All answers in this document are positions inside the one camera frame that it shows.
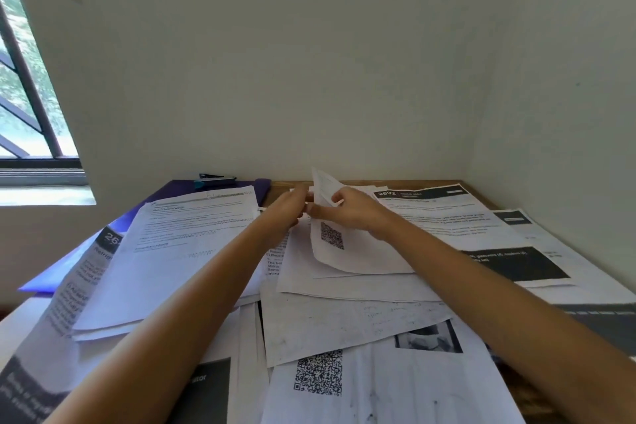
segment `forearm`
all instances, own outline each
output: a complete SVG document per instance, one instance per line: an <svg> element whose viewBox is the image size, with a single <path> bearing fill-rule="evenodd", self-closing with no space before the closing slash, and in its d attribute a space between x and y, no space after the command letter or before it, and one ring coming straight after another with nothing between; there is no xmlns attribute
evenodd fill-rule
<svg viewBox="0 0 636 424"><path fill-rule="evenodd" d="M573 421L633 422L636 365L564 312L402 219L387 241Z"/></svg>
<svg viewBox="0 0 636 424"><path fill-rule="evenodd" d="M47 424L164 422L267 251L257 219L122 340Z"/></svg>

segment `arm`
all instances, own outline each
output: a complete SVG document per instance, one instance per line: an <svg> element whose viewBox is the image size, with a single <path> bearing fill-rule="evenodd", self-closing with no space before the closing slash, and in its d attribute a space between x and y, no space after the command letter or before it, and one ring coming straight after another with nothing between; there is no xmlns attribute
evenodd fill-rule
<svg viewBox="0 0 636 424"><path fill-rule="evenodd" d="M256 265L305 206L306 187L276 200L125 337L46 424L163 423Z"/></svg>
<svg viewBox="0 0 636 424"><path fill-rule="evenodd" d="M391 244L466 324L573 422L636 423L636 364L584 325L510 280L343 188L318 219L369 231Z"/></svg>

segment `qr code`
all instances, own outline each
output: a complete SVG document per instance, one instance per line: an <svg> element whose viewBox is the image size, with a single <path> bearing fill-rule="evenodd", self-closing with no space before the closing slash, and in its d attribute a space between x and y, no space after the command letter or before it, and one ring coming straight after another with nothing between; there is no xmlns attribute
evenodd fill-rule
<svg viewBox="0 0 636 424"><path fill-rule="evenodd" d="M294 389L325 396L342 395L342 349L298 360Z"/></svg>
<svg viewBox="0 0 636 424"><path fill-rule="evenodd" d="M338 230L334 230L324 222L320 222L320 239L326 241L329 244L339 248L345 249L345 244L342 241L342 234Z"/></svg>

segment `window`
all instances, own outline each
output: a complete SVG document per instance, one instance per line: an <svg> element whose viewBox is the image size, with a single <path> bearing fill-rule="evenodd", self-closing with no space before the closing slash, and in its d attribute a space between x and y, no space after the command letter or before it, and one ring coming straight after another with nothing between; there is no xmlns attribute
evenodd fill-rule
<svg viewBox="0 0 636 424"><path fill-rule="evenodd" d="M86 184L20 0L0 4L0 185Z"/></svg>

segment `hand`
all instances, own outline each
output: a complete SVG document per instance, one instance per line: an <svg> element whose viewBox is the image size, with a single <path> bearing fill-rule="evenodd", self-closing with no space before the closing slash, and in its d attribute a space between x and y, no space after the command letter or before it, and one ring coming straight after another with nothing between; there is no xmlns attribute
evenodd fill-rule
<svg viewBox="0 0 636 424"><path fill-rule="evenodd" d="M360 190L345 186L331 197L331 201L338 203L336 208L308 203L306 212L312 218L330 220L347 228L366 230L377 239L386 240L388 231L395 218L399 216L371 196Z"/></svg>
<svg viewBox="0 0 636 424"><path fill-rule="evenodd" d="M282 241L289 229L298 224L303 216L305 202L312 195L307 195L306 185L297 185L293 191L280 195L266 211L255 221L263 229L265 243L268 248L275 248Z"/></svg>

